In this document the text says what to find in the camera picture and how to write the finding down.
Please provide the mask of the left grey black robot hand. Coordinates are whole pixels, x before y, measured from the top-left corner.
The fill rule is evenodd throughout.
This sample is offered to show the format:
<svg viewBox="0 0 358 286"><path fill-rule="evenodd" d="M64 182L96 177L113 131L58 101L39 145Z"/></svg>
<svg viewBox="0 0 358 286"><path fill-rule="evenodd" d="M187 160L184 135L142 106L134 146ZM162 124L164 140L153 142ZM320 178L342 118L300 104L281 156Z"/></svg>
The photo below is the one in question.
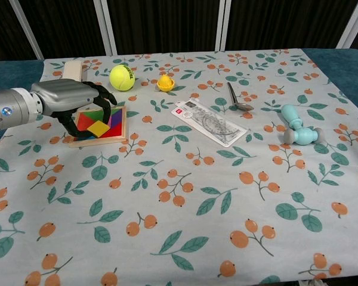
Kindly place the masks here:
<svg viewBox="0 0 358 286"><path fill-rule="evenodd" d="M94 134L79 130L72 114L88 104L95 104L103 109L103 123L110 119L111 105L117 100L105 87L93 82L78 82L73 79L57 79L34 83L30 89L32 95L38 96L42 103L42 114L56 118L69 135L76 138L89 138Z"/></svg>

